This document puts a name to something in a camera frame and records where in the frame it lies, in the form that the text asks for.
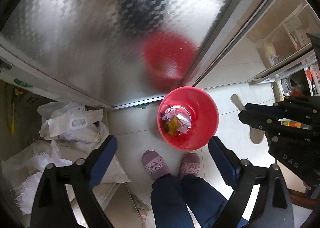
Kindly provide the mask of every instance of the person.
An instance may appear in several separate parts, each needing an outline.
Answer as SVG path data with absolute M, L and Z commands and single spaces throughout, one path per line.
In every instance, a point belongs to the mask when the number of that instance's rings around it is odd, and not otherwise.
M 201 228 L 213 226 L 228 201 L 198 177 L 201 161 L 196 153 L 187 153 L 182 158 L 178 177 L 171 175 L 163 158 L 153 150 L 146 151 L 141 161 L 155 180 L 151 205 L 156 228 L 194 228 L 187 205 Z M 238 228 L 247 223 L 242 218 Z

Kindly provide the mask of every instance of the metal bolt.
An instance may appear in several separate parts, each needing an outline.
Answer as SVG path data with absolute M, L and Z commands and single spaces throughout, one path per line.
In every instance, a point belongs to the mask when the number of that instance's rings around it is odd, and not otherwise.
M 78 166 L 81 166 L 81 165 L 83 165 L 85 163 L 85 160 L 84 159 L 78 159 L 77 161 L 76 161 L 76 164 L 78 165 Z
M 241 159 L 241 164 L 244 165 L 244 166 L 247 166 L 250 164 L 250 161 L 247 160 L 247 159 Z
M 49 163 L 48 165 L 45 166 L 46 169 L 51 169 L 53 168 L 54 164 L 53 163 Z
M 279 170 L 279 166 L 277 164 L 272 164 L 272 167 L 275 169 L 275 170 Z

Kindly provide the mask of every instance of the tile floor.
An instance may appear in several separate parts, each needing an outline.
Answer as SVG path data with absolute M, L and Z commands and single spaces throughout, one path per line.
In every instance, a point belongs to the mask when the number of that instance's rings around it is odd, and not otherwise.
M 268 154 L 267 140 L 264 139 L 259 145 L 250 141 L 249 127 L 239 121 L 239 111 L 230 101 L 232 94 L 238 94 L 243 104 L 250 102 L 272 105 L 274 95 L 271 84 L 249 86 L 248 83 L 241 83 L 206 89 L 206 92 L 217 104 L 220 120 L 216 135 L 225 146 L 232 149 L 240 159 L 247 158 L 254 165 L 269 167 L 274 163 L 274 158 Z M 159 102 L 149 104 L 145 110 L 138 108 L 117 110 L 108 115 L 110 133 L 118 139 L 117 156 L 132 180 L 128 184 L 129 190 L 150 206 L 153 180 L 141 164 L 142 154 L 149 149 L 157 151 L 164 158 L 174 175 L 178 173 L 181 157 L 185 154 L 185 152 L 169 146 L 160 136 L 156 125 L 159 104 Z M 225 185 L 209 154 L 208 146 L 195 152 L 203 161 L 200 177 L 204 178 L 228 199 L 232 189 Z M 252 191 L 243 215 L 246 219 L 251 215 L 258 189 L 258 186 L 255 186 Z M 145 227 L 155 227 L 152 212 L 147 218 Z M 198 227 L 199 225 L 195 220 L 195 228 Z

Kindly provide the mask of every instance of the reflective metal panel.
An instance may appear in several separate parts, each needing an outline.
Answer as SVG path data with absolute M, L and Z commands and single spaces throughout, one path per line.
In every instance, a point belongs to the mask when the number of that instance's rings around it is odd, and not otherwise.
M 226 0 L 21 0 L 2 33 L 47 74 L 110 105 L 179 86 Z

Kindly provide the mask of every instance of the dark blue pants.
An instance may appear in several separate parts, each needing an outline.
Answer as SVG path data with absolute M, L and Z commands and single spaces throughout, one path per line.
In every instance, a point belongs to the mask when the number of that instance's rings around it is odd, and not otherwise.
M 185 175 L 180 181 L 165 175 L 152 184 L 151 205 L 157 228 L 194 228 L 191 209 L 201 228 L 211 228 L 227 203 L 204 179 Z M 247 224 L 241 219 L 238 227 Z

